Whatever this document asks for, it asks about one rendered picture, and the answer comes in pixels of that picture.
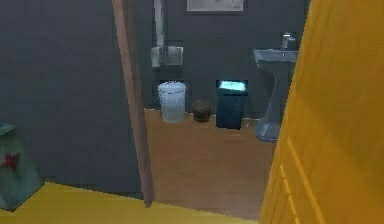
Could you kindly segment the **metal lidded trash can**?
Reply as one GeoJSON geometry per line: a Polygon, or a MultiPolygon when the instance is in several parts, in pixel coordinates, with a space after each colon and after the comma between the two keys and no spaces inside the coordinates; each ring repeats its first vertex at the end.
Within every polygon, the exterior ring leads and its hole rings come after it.
{"type": "Polygon", "coordinates": [[[158,85],[161,117],[165,123],[179,123],[185,118],[186,85],[168,81],[158,85]]]}

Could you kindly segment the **dark blue bin, cyan lid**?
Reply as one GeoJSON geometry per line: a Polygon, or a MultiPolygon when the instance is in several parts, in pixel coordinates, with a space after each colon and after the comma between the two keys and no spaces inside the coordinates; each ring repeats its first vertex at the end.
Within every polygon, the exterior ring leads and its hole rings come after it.
{"type": "Polygon", "coordinates": [[[218,128],[241,129],[247,96],[247,82],[244,80],[217,82],[216,126],[218,128]]]}

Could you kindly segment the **small dark brown bin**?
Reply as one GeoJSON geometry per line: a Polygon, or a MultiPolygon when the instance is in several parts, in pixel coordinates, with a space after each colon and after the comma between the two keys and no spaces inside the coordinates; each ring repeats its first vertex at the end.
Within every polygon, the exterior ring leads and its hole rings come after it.
{"type": "Polygon", "coordinates": [[[195,121],[208,122],[211,115],[211,104],[207,101],[194,101],[192,112],[195,121]]]}

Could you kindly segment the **chrome sink faucet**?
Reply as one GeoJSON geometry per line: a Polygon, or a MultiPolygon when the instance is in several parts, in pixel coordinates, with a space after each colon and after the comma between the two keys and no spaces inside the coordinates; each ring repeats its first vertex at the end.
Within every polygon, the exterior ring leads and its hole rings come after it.
{"type": "Polygon", "coordinates": [[[281,49],[282,50],[296,50],[297,40],[296,34],[292,32],[284,32],[281,36],[281,49]]]}

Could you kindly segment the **yellow room door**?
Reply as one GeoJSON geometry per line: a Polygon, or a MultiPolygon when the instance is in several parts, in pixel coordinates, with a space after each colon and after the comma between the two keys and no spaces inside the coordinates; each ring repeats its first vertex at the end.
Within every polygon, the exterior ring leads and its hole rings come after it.
{"type": "Polygon", "coordinates": [[[259,224],[384,224],[384,0],[312,0],[259,224]]]}

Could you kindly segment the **teal cabinet with red mark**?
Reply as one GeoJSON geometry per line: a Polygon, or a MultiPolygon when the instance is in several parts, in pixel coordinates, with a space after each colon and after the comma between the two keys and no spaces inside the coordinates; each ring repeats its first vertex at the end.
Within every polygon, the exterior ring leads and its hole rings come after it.
{"type": "Polygon", "coordinates": [[[43,185],[16,126],[0,123],[0,209],[17,210],[43,185]]]}

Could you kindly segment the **grey wall towel holder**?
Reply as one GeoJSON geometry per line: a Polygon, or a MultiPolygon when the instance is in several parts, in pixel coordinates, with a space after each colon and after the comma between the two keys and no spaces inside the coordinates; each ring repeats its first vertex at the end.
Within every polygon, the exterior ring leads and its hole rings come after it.
{"type": "Polygon", "coordinates": [[[183,64],[183,47],[169,45],[167,40],[167,0],[153,0],[153,8],[155,45],[151,48],[152,67],[181,66],[183,64]]]}

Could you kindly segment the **grey pedestal sink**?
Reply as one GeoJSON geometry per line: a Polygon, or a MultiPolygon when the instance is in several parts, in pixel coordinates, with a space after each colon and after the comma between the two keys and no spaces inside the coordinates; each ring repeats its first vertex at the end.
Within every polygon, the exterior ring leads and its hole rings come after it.
{"type": "Polygon", "coordinates": [[[277,141],[298,51],[254,49],[253,54],[257,67],[274,81],[266,112],[256,124],[255,134],[263,141],[277,141]]]}

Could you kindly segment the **framed wall picture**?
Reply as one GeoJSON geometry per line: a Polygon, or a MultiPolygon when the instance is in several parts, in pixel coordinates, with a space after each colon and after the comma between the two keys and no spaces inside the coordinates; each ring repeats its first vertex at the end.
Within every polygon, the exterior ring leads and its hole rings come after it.
{"type": "Polygon", "coordinates": [[[187,0],[192,12],[236,12],[244,9],[244,0],[187,0]]]}

